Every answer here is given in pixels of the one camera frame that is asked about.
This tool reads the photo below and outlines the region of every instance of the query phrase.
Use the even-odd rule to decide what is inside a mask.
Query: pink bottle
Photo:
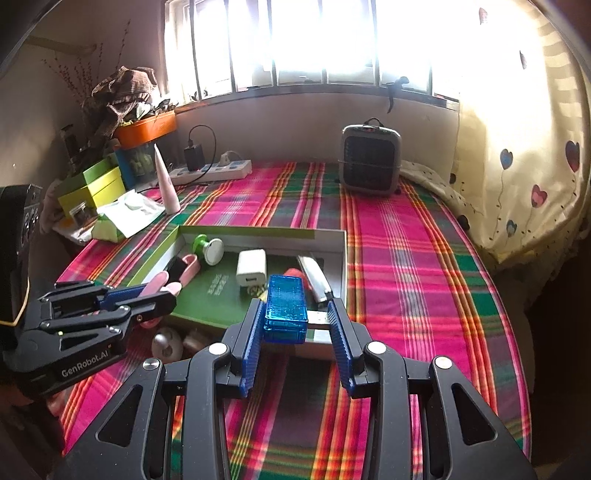
[[[154,145],[154,152],[156,173],[158,174],[158,187],[160,188],[162,203],[166,209],[166,214],[174,215],[181,209],[178,202],[177,192],[174,190],[173,182],[170,180],[170,175],[168,175],[168,170],[166,170],[164,160],[162,160],[162,155],[160,155],[160,150],[158,150],[157,145]]]

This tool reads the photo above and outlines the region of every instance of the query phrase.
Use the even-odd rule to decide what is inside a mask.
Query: black cable
[[[187,142],[189,147],[193,146],[193,140],[191,140],[191,134],[193,133],[193,130],[195,130],[197,127],[205,127],[205,128],[209,128],[211,130],[211,133],[213,135],[212,160],[209,163],[209,166],[207,167],[207,169],[200,176],[198,176],[196,179],[193,179],[187,183],[183,183],[182,185],[175,185],[175,187],[188,187],[189,185],[197,183],[200,179],[203,178],[203,176],[205,176],[209,172],[209,170],[212,168],[213,163],[215,162],[216,152],[217,152],[217,138],[216,138],[216,133],[213,131],[213,128],[210,127],[209,125],[199,124],[199,125],[195,125],[194,127],[191,128],[191,130],[189,130],[189,140]],[[148,187],[148,188],[140,190],[139,192],[136,192],[136,193],[143,193],[143,192],[147,192],[148,190],[153,190],[153,189],[157,189],[157,188],[158,188],[158,185],[155,185],[154,187]]]

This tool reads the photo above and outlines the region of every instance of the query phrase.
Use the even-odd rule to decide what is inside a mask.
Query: curtain
[[[589,83],[527,0],[469,3],[452,173],[403,173],[446,201],[490,271],[512,267],[531,302],[589,229]]]

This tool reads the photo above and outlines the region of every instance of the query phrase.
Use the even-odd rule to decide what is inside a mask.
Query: black power adapter
[[[188,171],[201,170],[205,165],[205,156],[203,155],[203,147],[200,144],[190,145],[183,150],[185,162],[187,163]]]

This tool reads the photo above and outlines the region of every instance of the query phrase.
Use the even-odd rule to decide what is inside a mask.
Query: plaid bed sheet
[[[91,242],[61,280],[125,285],[176,225],[347,230],[351,319],[403,356],[451,357],[529,456],[530,411],[517,344],[498,293],[453,215],[409,181],[402,180],[400,195],[371,198],[347,192],[336,177],[333,165],[284,163],[255,168],[243,180],[180,189],[178,215],[160,217],[118,245]],[[61,417],[66,451],[150,355],[153,332],[140,330],[126,359],[74,387]],[[180,398],[173,477],[180,471],[182,411]],[[411,413],[413,471],[421,478],[416,403]],[[368,401],[348,398],[331,363],[263,354],[249,398],[227,404],[232,478],[358,479],[368,414]]]

